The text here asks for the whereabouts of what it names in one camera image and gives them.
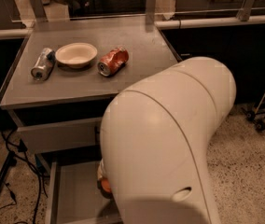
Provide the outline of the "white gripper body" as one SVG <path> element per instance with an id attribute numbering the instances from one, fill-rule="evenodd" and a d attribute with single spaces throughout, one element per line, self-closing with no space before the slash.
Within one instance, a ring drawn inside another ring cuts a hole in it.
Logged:
<path id="1" fill-rule="evenodd" d="M 100 181 L 103 178 L 105 178 L 105 167 L 104 167 L 104 163 L 100 161 L 98 168 L 97 168 L 97 180 Z"/>

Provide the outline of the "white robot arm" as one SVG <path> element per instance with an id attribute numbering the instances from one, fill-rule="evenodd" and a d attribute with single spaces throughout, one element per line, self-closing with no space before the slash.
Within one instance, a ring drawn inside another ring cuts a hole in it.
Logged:
<path id="1" fill-rule="evenodd" d="M 115 97 L 100 141 L 124 224 L 221 224 L 206 152 L 235 96 L 223 63 L 195 57 Z"/>

